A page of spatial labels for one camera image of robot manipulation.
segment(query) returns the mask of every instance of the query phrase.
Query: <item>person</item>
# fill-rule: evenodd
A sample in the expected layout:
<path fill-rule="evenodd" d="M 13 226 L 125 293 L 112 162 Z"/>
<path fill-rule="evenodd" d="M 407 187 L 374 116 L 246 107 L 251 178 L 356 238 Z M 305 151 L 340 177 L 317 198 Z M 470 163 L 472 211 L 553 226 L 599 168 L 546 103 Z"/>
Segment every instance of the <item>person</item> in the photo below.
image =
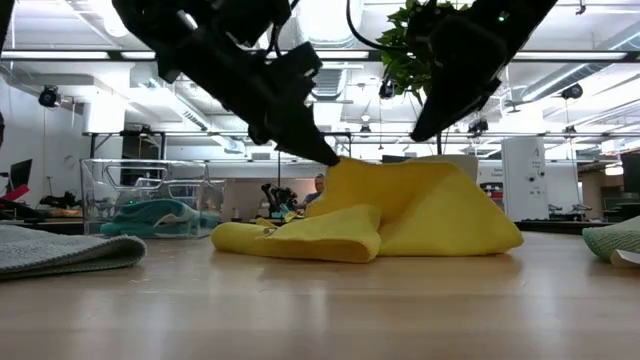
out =
<path fill-rule="evenodd" d="M 314 179 L 314 185 L 316 187 L 316 192 L 305 196 L 304 201 L 302 202 L 304 207 L 307 207 L 310 202 L 322 195 L 322 192 L 324 191 L 324 175 L 318 174 Z"/>

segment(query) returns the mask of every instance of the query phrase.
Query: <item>computer monitor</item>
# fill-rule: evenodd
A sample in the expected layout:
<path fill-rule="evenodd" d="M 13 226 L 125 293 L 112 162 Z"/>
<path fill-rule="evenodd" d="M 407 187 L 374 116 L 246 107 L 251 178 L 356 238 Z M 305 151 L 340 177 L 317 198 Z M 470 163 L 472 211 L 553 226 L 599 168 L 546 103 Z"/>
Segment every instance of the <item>computer monitor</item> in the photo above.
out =
<path fill-rule="evenodd" d="M 640 154 L 620 154 L 622 161 L 622 183 L 625 193 L 640 193 Z"/>
<path fill-rule="evenodd" d="M 29 186 L 29 177 L 31 176 L 32 159 L 21 161 L 11 165 L 11 181 L 7 182 L 7 193 L 15 190 L 20 185 Z"/>

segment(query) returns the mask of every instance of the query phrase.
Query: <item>wooden table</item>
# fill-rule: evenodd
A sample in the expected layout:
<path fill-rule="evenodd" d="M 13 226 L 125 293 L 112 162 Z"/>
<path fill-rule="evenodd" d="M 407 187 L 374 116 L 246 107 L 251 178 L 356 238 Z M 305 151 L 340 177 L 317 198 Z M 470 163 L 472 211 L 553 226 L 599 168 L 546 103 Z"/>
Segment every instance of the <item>wooden table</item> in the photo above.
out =
<path fill-rule="evenodd" d="M 638 359 L 640 271 L 582 240 L 369 265 L 150 242 L 141 265 L 0 284 L 3 359 Z"/>

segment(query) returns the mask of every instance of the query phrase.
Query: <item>clear plastic bin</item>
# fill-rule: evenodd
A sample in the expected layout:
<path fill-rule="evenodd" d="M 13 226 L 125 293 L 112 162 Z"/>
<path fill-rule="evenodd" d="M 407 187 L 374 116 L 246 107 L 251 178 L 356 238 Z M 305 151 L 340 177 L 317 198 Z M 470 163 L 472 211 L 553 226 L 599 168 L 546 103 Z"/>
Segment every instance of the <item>clear plastic bin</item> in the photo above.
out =
<path fill-rule="evenodd" d="M 221 222 L 225 181 L 204 163 L 86 159 L 81 174 L 87 235 L 192 238 Z"/>

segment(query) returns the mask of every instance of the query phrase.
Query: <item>gray towel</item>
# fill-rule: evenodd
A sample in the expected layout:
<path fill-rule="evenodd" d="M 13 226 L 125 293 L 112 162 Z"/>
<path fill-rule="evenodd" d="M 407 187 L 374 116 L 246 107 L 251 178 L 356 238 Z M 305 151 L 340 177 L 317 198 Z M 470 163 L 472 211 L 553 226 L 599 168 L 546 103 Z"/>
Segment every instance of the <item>gray towel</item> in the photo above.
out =
<path fill-rule="evenodd" d="M 146 251 L 132 236 L 101 239 L 0 225 L 0 280 L 133 266 Z"/>

